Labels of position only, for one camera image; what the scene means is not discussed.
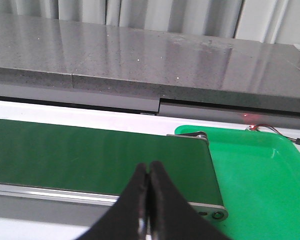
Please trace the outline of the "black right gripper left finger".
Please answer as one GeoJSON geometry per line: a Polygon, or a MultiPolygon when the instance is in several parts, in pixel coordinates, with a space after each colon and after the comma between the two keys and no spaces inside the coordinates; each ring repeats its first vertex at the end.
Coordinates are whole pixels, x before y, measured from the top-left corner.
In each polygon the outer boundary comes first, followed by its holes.
{"type": "Polygon", "coordinates": [[[117,202],[79,240],[145,240],[148,227],[147,167],[139,163],[117,202]]]}

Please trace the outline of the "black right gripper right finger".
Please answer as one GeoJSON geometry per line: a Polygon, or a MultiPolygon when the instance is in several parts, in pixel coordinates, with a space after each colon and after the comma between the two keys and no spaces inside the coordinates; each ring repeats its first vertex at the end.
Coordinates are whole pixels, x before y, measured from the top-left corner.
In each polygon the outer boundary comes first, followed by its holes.
{"type": "Polygon", "coordinates": [[[191,207],[160,161],[150,164],[148,197],[153,240],[229,239],[191,207]]]}

